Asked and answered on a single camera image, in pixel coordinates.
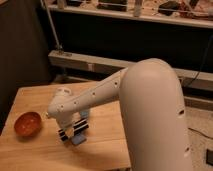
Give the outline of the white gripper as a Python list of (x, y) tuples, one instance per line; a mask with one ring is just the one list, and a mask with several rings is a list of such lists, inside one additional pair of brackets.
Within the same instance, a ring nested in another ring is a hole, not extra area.
[[(88, 118), (89, 115), (90, 115), (90, 110), (89, 110), (89, 109), (80, 111), (80, 116), (81, 116), (83, 119)], [(59, 126), (62, 130), (66, 130), (66, 129), (68, 129), (69, 127), (72, 127), (73, 124), (74, 124), (74, 115), (73, 115), (73, 114), (71, 114), (71, 115), (60, 114), (60, 115), (57, 117), (57, 124), (58, 124), (58, 126)]]

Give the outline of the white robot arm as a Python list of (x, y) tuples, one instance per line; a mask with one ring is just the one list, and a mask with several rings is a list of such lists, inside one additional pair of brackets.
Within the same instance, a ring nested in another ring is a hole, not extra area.
[(47, 113), (61, 130), (76, 112), (117, 100), (132, 171), (193, 171), (183, 91), (161, 59), (142, 60), (84, 92), (55, 92)]

